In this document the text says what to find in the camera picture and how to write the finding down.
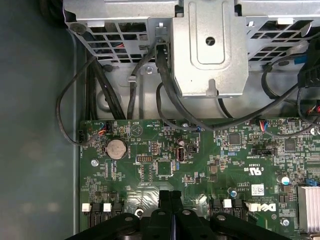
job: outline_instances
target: integrated circuit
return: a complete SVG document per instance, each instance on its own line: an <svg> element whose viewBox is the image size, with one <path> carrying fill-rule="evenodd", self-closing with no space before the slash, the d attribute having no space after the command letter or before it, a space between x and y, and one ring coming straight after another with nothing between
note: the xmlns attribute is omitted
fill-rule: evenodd
<svg viewBox="0 0 320 240"><path fill-rule="evenodd" d="M296 140L286 139L284 141L284 150L288 152L293 152L296 150Z"/></svg>
<svg viewBox="0 0 320 240"><path fill-rule="evenodd" d="M173 171L171 161L160 160L156 162L156 175L158 177L171 177L172 174Z"/></svg>
<svg viewBox="0 0 320 240"><path fill-rule="evenodd" d="M230 145L240 145L241 138L239 133L229 133L229 144Z"/></svg>

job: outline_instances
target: chip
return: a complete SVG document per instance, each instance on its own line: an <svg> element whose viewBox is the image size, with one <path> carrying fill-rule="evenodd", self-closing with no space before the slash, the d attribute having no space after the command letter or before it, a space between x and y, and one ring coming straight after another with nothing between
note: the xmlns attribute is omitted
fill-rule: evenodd
<svg viewBox="0 0 320 240"><path fill-rule="evenodd" d="M291 193L292 192L292 187L290 185L283 186L283 191L285 193Z"/></svg>
<svg viewBox="0 0 320 240"><path fill-rule="evenodd" d="M239 133L230 133L229 134L229 144L230 145L239 145L240 144L240 134Z"/></svg>
<svg viewBox="0 0 320 240"><path fill-rule="evenodd" d="M296 150L296 140L287 139L284 141L284 150L285 151L295 151Z"/></svg>
<svg viewBox="0 0 320 240"><path fill-rule="evenodd" d="M216 174L218 172L218 166L210 165L210 172Z"/></svg>
<svg viewBox="0 0 320 240"><path fill-rule="evenodd" d="M211 174L210 177L209 177L209 180L210 180L211 182L216 183L216 182L218 181L218 176L215 175L215 174Z"/></svg>

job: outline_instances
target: gray metal panel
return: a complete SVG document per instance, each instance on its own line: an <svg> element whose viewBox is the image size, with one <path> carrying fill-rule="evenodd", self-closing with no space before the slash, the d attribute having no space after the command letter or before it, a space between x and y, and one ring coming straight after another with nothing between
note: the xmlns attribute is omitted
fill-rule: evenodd
<svg viewBox="0 0 320 240"><path fill-rule="evenodd" d="M37 0L1 1L0 16L0 239L64 239L77 217L78 151L59 132L55 102L74 74L73 41L46 24ZM75 90L61 110L71 135Z"/></svg>

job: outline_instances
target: screw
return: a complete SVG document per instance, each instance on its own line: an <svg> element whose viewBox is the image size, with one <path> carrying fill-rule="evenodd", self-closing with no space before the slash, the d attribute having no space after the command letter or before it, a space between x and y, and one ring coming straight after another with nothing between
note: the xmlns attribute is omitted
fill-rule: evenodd
<svg viewBox="0 0 320 240"><path fill-rule="evenodd" d="M153 71L154 69L151 67L151 66L147 66L146 68L145 68L145 72L146 72L146 74L152 74L152 71Z"/></svg>
<svg viewBox="0 0 320 240"><path fill-rule="evenodd" d="M235 198L237 195L238 195L238 193L235 190L230 192L230 196L233 198Z"/></svg>
<svg viewBox="0 0 320 240"><path fill-rule="evenodd" d="M218 215L216 216L216 218L220 221L225 221L226 220L226 217L225 216L222 216L222 215Z"/></svg>
<svg viewBox="0 0 320 240"><path fill-rule="evenodd" d="M72 23L70 25L70 30L74 31L75 33L82 35L87 31L86 26L80 24L80 23Z"/></svg>
<svg viewBox="0 0 320 240"><path fill-rule="evenodd" d="M290 224L290 222L289 222L288 219L284 219L284 220L282 221L282 225L285 226L285 227L288 227L289 224Z"/></svg>
<svg viewBox="0 0 320 240"><path fill-rule="evenodd" d="M190 215L190 214L191 214L191 212L190 212L189 210L183 210L182 213L183 213L184 215Z"/></svg>
<svg viewBox="0 0 320 240"><path fill-rule="evenodd" d="M92 159L91 160L91 166L92 167L97 167L99 165L99 161L97 159Z"/></svg>

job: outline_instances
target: colored wires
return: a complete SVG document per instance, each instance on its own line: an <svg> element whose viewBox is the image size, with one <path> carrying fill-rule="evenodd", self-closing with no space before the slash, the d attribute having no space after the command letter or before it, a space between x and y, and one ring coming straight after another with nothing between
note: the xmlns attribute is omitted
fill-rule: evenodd
<svg viewBox="0 0 320 240"><path fill-rule="evenodd" d="M113 46L114 48L124 48L125 47L125 44L123 42Z"/></svg>
<svg viewBox="0 0 320 240"><path fill-rule="evenodd" d="M103 135L106 131L107 131L106 124L103 124L103 126L100 128L98 132L99 136Z"/></svg>
<svg viewBox="0 0 320 240"><path fill-rule="evenodd" d="M317 105L314 105L313 107L309 108L306 111L306 115L310 115L310 114L313 114L313 113L320 113L320 106L317 107Z"/></svg>
<svg viewBox="0 0 320 240"><path fill-rule="evenodd" d="M264 133L268 128L268 121L261 120L259 121L259 123L260 123L260 129Z"/></svg>

